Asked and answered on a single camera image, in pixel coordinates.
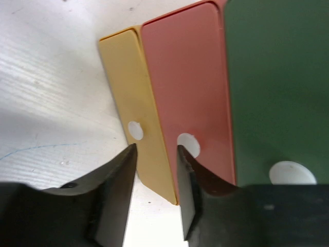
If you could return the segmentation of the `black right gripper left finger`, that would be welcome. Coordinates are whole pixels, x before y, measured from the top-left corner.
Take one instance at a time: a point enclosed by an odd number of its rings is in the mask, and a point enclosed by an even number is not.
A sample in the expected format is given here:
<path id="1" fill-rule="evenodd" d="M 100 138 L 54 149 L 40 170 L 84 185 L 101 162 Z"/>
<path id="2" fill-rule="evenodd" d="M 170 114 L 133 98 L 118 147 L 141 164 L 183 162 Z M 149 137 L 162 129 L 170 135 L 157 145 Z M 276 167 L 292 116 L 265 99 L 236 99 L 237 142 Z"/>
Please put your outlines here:
<path id="1" fill-rule="evenodd" d="M 1 246 L 122 246 L 137 147 L 59 188 L 1 183 Z"/>

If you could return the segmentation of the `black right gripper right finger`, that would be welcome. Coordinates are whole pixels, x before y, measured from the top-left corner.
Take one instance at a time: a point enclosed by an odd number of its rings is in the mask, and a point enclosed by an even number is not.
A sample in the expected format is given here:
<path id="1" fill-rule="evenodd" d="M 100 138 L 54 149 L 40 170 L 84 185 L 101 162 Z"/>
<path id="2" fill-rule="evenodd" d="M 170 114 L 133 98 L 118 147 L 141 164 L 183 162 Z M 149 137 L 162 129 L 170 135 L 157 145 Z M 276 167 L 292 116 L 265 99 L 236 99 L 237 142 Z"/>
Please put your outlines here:
<path id="1" fill-rule="evenodd" d="M 237 187 L 177 147 L 184 240 L 189 246 L 328 246 L 328 185 Z"/>

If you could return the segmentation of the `yellow drawer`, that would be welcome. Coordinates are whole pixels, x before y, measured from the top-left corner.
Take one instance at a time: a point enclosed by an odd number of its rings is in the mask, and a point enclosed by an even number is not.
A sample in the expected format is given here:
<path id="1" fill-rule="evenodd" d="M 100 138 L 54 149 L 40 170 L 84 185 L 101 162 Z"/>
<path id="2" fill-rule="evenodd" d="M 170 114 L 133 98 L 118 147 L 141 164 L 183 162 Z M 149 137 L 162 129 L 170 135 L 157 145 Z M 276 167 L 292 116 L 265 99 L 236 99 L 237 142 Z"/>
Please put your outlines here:
<path id="1" fill-rule="evenodd" d="M 99 53 L 127 142 L 137 145 L 140 181 L 178 205 L 140 31 L 137 25 L 101 38 Z"/>

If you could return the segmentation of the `green drawer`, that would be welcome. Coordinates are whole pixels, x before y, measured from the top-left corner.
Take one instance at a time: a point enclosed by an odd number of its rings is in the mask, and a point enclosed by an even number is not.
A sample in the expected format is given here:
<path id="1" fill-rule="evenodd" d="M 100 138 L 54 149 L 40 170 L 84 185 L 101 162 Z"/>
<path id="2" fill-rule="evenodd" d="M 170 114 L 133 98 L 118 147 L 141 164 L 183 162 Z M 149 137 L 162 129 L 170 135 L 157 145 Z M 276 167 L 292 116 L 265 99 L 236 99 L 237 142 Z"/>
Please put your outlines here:
<path id="1" fill-rule="evenodd" d="M 228 1 L 224 18 L 237 184 L 281 161 L 328 183 L 328 1 Z"/>

